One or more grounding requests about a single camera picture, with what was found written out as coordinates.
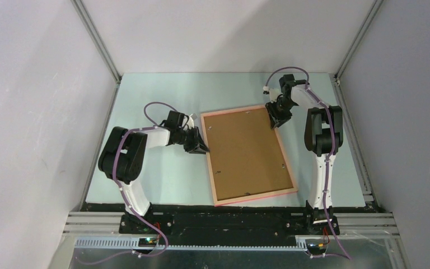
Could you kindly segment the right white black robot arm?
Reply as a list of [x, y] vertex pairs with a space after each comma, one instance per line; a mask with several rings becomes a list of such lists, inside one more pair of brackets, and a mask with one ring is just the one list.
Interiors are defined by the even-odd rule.
[[333, 164], [343, 144], [343, 111], [340, 106], [323, 101], [307, 80], [296, 80], [294, 75], [287, 74], [280, 78], [279, 85], [278, 89], [263, 87], [263, 93], [270, 98], [265, 107], [272, 129], [287, 123], [295, 106], [307, 112], [304, 143], [313, 154], [315, 165], [303, 227], [310, 234], [318, 234], [333, 220], [331, 182]]

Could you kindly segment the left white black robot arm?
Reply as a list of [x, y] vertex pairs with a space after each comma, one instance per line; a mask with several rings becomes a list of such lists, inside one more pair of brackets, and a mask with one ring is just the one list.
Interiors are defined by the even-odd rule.
[[133, 226], [140, 233], [149, 233], [155, 225], [154, 217], [147, 213], [151, 203], [138, 180], [145, 153], [155, 147], [171, 145], [182, 145], [189, 154], [210, 152], [193, 116], [171, 110], [161, 124], [153, 127], [114, 127], [99, 157], [99, 171], [118, 186], [125, 210], [135, 216]]

